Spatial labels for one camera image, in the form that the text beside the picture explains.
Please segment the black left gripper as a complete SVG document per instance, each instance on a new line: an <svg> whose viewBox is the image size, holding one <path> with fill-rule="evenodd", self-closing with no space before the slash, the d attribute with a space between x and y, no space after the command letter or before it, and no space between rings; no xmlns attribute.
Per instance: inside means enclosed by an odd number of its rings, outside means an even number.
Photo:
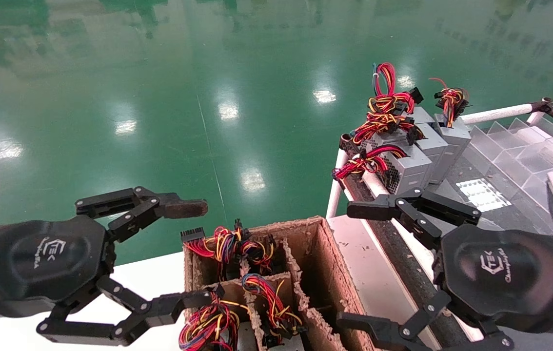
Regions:
<svg viewBox="0 0 553 351"><path fill-rule="evenodd" d="M145 300L112 278L114 244L88 217L0 225L0 317L31 317L51 310L37 333L58 344L127 347L149 329L173 325L186 309L224 296L221 285ZM104 295L129 311L117 324L67 317Z"/></svg>

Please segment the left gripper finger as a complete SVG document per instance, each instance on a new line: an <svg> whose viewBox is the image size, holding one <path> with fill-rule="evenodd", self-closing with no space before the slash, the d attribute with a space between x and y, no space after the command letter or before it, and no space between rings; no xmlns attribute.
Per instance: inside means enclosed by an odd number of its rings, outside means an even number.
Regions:
<svg viewBox="0 0 553 351"><path fill-rule="evenodd" d="M112 240L124 242L159 218L193 218L204 216L208 204L204 199L183 200L177 193L154 193L145 187L128 188L76 201L76 214L102 218L118 214L108 224Z"/></svg>

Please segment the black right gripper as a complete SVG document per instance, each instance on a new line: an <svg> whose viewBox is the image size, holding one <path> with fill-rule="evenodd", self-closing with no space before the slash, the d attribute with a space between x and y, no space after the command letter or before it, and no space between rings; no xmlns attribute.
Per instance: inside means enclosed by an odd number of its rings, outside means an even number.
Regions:
<svg viewBox="0 0 553 351"><path fill-rule="evenodd" d="M481 212L470 205L420 188L379 194L370 202L350 201L350 218L390 221L413 233L426 249L437 250L435 283L441 289L404 325L387 318L339 312L336 322L367 333L375 347L428 351L415 340L450 308L477 325L480 341L446 351L511 351L514 343L496 325L528 333L553 333L553 236L520 230L476 227ZM442 237L425 215L457 226Z"/></svg>

